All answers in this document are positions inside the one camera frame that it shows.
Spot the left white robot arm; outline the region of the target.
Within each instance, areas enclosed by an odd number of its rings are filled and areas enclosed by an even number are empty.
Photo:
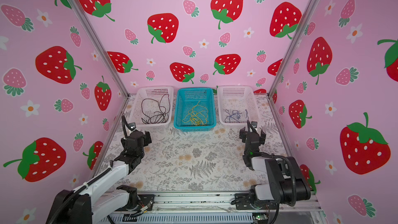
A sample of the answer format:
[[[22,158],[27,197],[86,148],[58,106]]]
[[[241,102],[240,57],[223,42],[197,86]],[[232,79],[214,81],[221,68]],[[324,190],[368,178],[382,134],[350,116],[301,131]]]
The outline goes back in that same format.
[[[112,194],[103,194],[117,181],[131,174],[145,156],[145,147],[151,144],[150,132],[137,130],[134,123],[127,123],[122,117],[124,137],[121,139],[123,151],[105,171],[74,190],[58,193],[52,204],[48,224],[97,224],[110,219],[118,209],[133,210],[133,217],[147,212],[152,201],[144,204],[138,196],[137,188],[128,185],[117,187]]]

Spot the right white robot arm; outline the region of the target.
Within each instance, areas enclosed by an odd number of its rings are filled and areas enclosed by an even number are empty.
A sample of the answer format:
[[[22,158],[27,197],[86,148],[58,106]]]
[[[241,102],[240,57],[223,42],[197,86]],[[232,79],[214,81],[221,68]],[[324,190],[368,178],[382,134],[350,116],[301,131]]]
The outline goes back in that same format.
[[[242,128],[239,138],[245,144],[243,161],[252,171],[267,174],[267,184],[251,186],[249,193],[237,197],[232,205],[250,204],[253,208],[262,208],[266,204],[286,204],[295,206],[298,201],[311,198],[311,189],[293,157],[284,157],[260,151],[265,144],[266,134],[261,131]]]

